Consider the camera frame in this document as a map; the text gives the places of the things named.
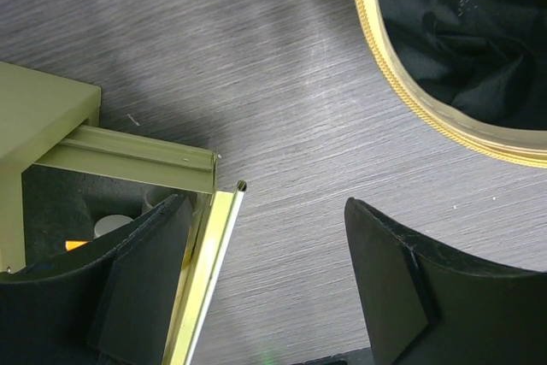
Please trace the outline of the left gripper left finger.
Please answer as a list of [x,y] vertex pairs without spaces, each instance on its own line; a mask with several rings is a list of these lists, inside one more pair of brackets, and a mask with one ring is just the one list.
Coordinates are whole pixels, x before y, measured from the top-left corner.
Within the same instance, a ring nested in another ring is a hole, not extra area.
[[172,195],[79,248],[1,274],[3,364],[160,364],[192,206]]

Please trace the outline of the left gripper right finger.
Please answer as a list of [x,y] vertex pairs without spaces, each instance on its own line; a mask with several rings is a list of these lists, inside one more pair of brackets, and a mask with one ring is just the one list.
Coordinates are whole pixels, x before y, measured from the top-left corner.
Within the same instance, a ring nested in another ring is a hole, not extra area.
[[472,256],[355,198],[344,221],[376,363],[545,363],[545,273]]

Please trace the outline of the orange tube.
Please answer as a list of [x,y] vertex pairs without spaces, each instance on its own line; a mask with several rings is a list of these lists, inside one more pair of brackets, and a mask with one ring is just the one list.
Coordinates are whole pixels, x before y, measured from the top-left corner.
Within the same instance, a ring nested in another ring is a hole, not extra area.
[[66,251],[71,251],[78,249],[79,247],[88,244],[88,241],[85,240],[67,240],[65,242],[65,249]]

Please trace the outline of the yellow-green drawer box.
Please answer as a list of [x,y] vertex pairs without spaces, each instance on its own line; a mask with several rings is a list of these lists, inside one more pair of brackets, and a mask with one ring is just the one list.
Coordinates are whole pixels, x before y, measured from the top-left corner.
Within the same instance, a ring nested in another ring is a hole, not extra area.
[[247,188],[216,187],[210,150],[115,132],[98,125],[98,86],[3,63],[1,66],[1,274],[26,258],[23,175],[56,168],[167,188],[192,206],[191,225],[160,364],[192,361]]

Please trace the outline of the yellow hard-shell suitcase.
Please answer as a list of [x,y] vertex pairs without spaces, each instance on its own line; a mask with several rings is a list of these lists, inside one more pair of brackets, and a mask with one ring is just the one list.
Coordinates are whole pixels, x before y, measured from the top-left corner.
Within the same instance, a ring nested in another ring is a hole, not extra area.
[[546,164],[546,0],[355,0],[394,92],[471,150]]

